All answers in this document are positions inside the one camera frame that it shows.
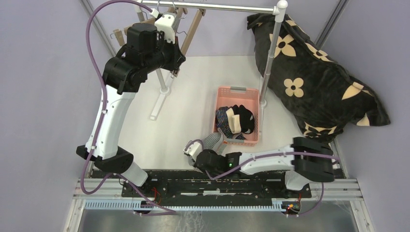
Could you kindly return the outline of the beige hanger of grey underwear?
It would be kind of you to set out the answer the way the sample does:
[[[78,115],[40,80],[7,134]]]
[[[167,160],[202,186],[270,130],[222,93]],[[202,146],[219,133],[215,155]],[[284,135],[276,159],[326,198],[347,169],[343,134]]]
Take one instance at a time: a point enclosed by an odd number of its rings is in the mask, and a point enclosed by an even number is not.
[[[206,10],[205,9],[198,9],[191,24],[190,27],[188,29],[188,32],[186,33],[185,39],[180,47],[181,52],[186,56],[186,53],[189,49],[189,46],[191,45],[191,42],[194,38],[194,35],[197,31],[197,28],[201,22],[201,19],[203,18],[203,16],[205,15]],[[175,32],[176,34],[181,34],[181,33],[185,33],[185,31],[178,31],[179,28],[179,24],[177,24],[175,26]]]

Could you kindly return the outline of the grey striped underwear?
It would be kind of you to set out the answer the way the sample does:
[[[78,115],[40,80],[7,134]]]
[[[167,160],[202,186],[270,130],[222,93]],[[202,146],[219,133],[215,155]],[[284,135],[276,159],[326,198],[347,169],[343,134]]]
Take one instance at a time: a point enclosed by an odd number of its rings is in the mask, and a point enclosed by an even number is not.
[[[203,139],[204,149],[215,151],[218,155],[222,155],[228,143],[225,135],[220,132],[215,132]]]

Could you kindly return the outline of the dark blue striped underwear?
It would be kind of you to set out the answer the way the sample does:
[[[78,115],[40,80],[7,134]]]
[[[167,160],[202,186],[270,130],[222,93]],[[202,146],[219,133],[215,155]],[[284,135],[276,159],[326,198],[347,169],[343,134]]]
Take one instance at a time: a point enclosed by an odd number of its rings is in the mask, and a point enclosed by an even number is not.
[[[229,127],[228,116],[226,114],[226,111],[228,111],[229,109],[230,108],[228,106],[224,106],[215,111],[215,124],[217,130],[220,130],[228,139],[245,140],[246,138],[242,135],[241,132],[237,134],[232,133]]]

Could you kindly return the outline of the beige hanger of striped underwear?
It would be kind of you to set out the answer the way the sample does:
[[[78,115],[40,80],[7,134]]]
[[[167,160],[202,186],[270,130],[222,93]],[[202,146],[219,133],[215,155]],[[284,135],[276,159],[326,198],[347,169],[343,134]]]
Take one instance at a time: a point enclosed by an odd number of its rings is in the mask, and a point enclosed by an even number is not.
[[[167,10],[162,13],[162,15],[165,15],[165,16],[172,15],[175,17],[175,19],[180,17],[180,14],[178,13],[178,8],[175,8],[175,7],[168,7]]]

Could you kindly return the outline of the black underwear beige waistband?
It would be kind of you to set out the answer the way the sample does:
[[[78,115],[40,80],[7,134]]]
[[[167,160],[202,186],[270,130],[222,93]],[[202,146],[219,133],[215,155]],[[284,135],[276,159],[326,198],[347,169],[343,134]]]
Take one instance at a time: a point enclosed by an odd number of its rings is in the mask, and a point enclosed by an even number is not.
[[[255,118],[244,105],[234,105],[225,112],[228,118],[228,126],[233,134],[251,134],[255,129]]]

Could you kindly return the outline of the beige hanger of black underwear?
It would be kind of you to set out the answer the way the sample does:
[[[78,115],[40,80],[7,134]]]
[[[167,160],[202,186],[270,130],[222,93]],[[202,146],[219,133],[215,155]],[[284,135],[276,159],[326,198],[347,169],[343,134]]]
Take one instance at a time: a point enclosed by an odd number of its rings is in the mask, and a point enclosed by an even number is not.
[[[177,24],[179,24],[182,16],[188,13],[188,9],[184,7],[176,7],[174,8],[174,10],[174,13],[176,14],[174,25],[176,26]]]

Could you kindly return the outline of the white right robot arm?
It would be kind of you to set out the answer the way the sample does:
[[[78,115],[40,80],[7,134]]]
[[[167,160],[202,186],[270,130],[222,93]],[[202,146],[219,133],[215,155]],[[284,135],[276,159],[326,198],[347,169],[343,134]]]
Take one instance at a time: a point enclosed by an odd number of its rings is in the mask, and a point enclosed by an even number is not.
[[[329,145],[305,137],[294,137],[291,144],[278,149],[225,155],[218,154],[214,148],[206,148],[201,140],[193,140],[183,152],[190,166],[211,180],[284,171],[279,190],[286,197],[293,196],[310,182],[333,182],[333,166],[340,161]]]

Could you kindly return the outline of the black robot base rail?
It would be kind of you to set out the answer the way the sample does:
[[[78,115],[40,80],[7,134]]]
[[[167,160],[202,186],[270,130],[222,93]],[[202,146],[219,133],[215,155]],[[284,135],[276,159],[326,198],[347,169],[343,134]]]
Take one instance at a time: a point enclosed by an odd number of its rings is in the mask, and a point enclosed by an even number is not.
[[[284,172],[268,171],[240,179],[210,180],[192,170],[148,170],[139,190],[161,206],[270,206],[272,199],[311,198],[310,186],[288,190]]]

